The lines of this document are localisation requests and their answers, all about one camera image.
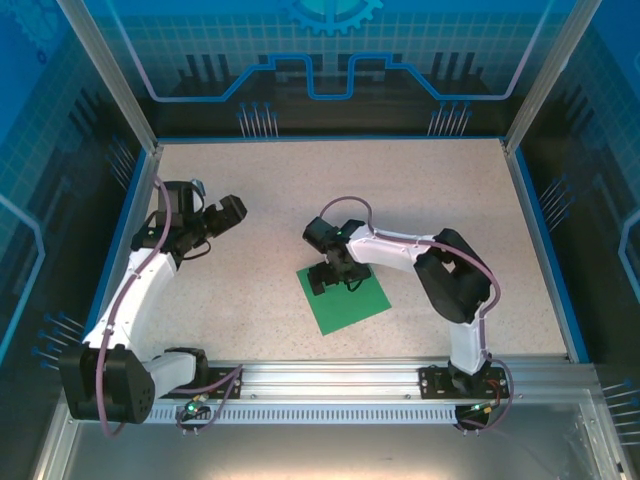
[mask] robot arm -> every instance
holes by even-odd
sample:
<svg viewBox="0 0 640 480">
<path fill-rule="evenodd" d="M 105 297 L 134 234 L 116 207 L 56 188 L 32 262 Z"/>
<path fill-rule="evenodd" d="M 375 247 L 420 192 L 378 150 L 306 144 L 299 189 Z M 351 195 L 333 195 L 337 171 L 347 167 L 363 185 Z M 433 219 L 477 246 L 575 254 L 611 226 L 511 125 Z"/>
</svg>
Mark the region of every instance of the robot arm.
<svg viewBox="0 0 640 480">
<path fill-rule="evenodd" d="M 481 262 L 456 231 L 445 229 L 436 236 L 418 237 L 377 230 L 374 235 L 361 221 L 349 220 L 338 228 L 318 217 L 307 226 L 303 238 L 326 257 L 326 262 L 309 271 L 314 294 L 340 282 L 357 288 L 358 282 L 371 276 L 368 264 L 415 273 L 434 309 L 450 322 L 450 365 L 455 375 L 463 377 L 461 384 L 464 377 L 473 378 L 485 368 L 477 311 L 489 298 L 490 281 L 461 258 L 423 242 L 451 246 Z"/>
<path fill-rule="evenodd" d="M 171 202 L 171 218 L 167 218 L 166 205 L 160 197 L 158 210 L 133 238 L 127 271 L 106 312 L 82 345 L 68 347 L 61 353 L 60 375 L 74 418 L 98 419 L 95 372 L 107 319 L 118 293 L 157 245 L 166 222 L 170 222 L 169 235 L 160 252 L 131 284 L 109 337 L 103 387 L 107 418 L 142 423 L 155 399 L 182 385 L 197 388 L 207 384 L 208 364 L 202 350 L 171 349 L 147 362 L 141 361 L 138 350 L 148 327 L 149 311 L 166 285 L 184 260 L 201 256 L 187 257 L 187 253 L 208 244 L 210 238 L 221 235 L 246 216 L 242 201 L 233 195 L 220 201 L 221 210 L 216 205 L 205 209 L 204 187 L 196 182 L 165 183 Z M 155 226 L 149 227 L 153 217 L 156 218 Z"/>
</svg>

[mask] speckled tabletop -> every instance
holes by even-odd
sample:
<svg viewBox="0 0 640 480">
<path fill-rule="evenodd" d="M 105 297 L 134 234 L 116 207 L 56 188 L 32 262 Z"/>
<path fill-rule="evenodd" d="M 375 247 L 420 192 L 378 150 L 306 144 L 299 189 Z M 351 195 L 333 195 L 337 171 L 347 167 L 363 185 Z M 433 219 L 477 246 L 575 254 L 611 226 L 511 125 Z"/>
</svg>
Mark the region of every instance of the speckled tabletop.
<svg viewBox="0 0 640 480">
<path fill-rule="evenodd" d="M 296 271 L 321 261 L 302 240 L 330 200 L 359 195 L 385 230 L 457 230 L 496 274 L 500 304 L 487 319 L 491 351 L 565 353 L 498 140 L 363 140 L 169 145 L 164 180 L 202 180 L 207 203 L 242 198 L 246 219 L 185 262 L 151 312 L 142 358 L 192 346 L 210 359 L 295 360 L 439 356 L 448 324 L 417 277 L 374 267 L 392 308 L 323 337 Z M 152 209 L 155 209 L 155 194 Z M 357 203 L 326 216 L 364 219 Z"/>
</svg>

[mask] gear graphic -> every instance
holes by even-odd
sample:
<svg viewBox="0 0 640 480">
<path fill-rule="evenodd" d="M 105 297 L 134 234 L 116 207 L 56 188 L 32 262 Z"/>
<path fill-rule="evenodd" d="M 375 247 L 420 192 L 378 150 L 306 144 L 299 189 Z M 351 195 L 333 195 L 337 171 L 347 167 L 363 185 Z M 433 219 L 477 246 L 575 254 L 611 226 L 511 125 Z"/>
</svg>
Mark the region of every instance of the gear graphic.
<svg viewBox="0 0 640 480">
<path fill-rule="evenodd" d="M 364 20 L 373 19 L 373 11 L 382 8 L 381 0 L 281 0 L 289 20 L 300 28 L 310 28 L 314 35 L 336 31 L 343 35 L 350 28 L 360 28 Z"/>
<path fill-rule="evenodd" d="M 22 32 L 39 49 L 44 49 L 58 31 L 55 0 L 4 0 L 4 10 L 13 14 Z"/>
</svg>

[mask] blue border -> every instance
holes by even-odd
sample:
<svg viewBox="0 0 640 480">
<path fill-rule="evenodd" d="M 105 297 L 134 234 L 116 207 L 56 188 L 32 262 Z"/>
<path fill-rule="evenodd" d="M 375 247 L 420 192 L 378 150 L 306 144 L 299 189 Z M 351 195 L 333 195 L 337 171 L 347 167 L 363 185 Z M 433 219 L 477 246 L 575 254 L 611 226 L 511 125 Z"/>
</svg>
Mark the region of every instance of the blue border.
<svg viewBox="0 0 640 480">
<path fill-rule="evenodd" d="M 428 135 L 329 135 L 314 137 L 159 137 L 158 143 L 161 145 L 182 145 L 193 143 L 276 143 L 276 142 L 318 142 L 318 141 L 339 141 L 339 140 L 467 140 L 467 139 L 494 139 L 495 135 L 475 135 L 475 136 L 441 136 L 431 137 Z"/>
<path fill-rule="evenodd" d="M 83 337 L 86 336 L 93 329 L 96 323 L 98 323 L 98 316 L 100 315 L 100 306 L 102 305 L 102 301 L 107 291 L 107 285 L 109 284 L 109 277 L 111 276 L 111 271 L 113 270 L 113 265 L 115 263 L 116 255 L 118 254 L 118 249 L 120 248 L 120 242 L 122 240 L 122 236 L 124 235 L 124 229 L 127 224 L 127 220 L 129 219 L 129 215 L 131 213 L 131 206 L 133 205 L 133 199 L 136 195 L 136 191 L 138 190 L 138 184 L 140 183 L 140 179 L 142 178 L 142 170 L 144 169 L 145 158 L 147 158 L 147 152 L 146 150 L 141 149 L 140 155 L 138 156 L 138 162 L 136 164 L 136 168 L 133 172 L 133 177 L 131 177 L 131 183 L 129 184 L 129 189 L 127 190 L 127 196 L 124 199 L 122 210 L 120 211 L 120 217 L 118 218 L 116 231 L 114 232 L 113 238 L 111 240 L 109 253 L 107 254 L 107 259 L 105 260 L 104 267 L 102 268 L 102 274 L 100 275 L 98 288 L 96 289 L 96 293 L 93 297 L 93 303 L 91 304 L 91 309 L 89 310 L 89 316 L 87 317 L 87 323 L 84 327 Z"/>
<path fill-rule="evenodd" d="M 562 272 L 560 271 L 560 264 L 558 263 L 558 257 L 556 257 L 556 252 L 553 249 L 553 243 L 551 242 L 551 235 L 549 235 L 549 230 L 547 229 L 547 225 L 544 223 L 544 217 L 542 215 L 542 209 L 540 208 L 540 203 L 538 202 L 538 198 L 536 197 L 535 189 L 533 188 L 533 182 L 531 181 L 531 176 L 529 175 L 529 169 L 527 168 L 527 164 L 524 160 L 524 155 L 520 150 L 520 147 L 516 150 L 516 160 L 518 162 L 518 168 L 522 173 L 522 179 L 524 181 L 524 186 L 526 188 L 527 196 L 529 197 L 529 201 L 531 202 L 531 207 L 533 210 L 533 215 L 536 219 L 536 224 L 538 227 L 538 231 L 540 232 L 540 237 L 542 238 L 542 245 L 544 247 L 544 251 L 549 259 L 549 265 L 551 267 L 551 274 L 553 275 L 553 279 L 556 283 L 556 287 L 558 288 L 558 295 L 560 296 L 560 302 L 562 303 L 562 308 L 564 309 L 564 314 L 567 319 L 567 326 L 569 327 L 569 335 L 571 336 L 569 341 L 573 343 L 573 346 L 576 351 L 576 355 L 578 357 L 578 361 L 580 363 L 589 363 L 589 354 L 587 353 L 587 347 L 584 344 L 584 339 L 582 338 L 582 333 L 580 332 L 580 325 L 578 324 L 578 319 L 576 317 L 576 313 L 573 310 L 573 305 L 571 304 L 571 299 L 569 298 L 569 291 L 567 290 L 567 285 L 564 283 L 564 278 L 562 277 Z"/>
</svg>

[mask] green square mat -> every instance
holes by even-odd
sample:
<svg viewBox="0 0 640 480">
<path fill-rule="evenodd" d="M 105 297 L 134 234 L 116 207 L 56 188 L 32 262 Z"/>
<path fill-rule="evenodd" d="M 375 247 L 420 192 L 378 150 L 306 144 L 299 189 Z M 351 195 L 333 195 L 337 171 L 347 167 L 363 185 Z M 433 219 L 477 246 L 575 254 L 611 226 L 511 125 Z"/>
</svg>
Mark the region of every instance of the green square mat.
<svg viewBox="0 0 640 480">
<path fill-rule="evenodd" d="M 325 293 L 315 296 L 307 278 L 308 268 L 297 272 L 307 301 L 316 317 L 322 335 L 340 330 L 365 318 L 391 308 L 375 274 L 362 282 L 355 292 L 343 283 L 326 287 Z"/>
</svg>

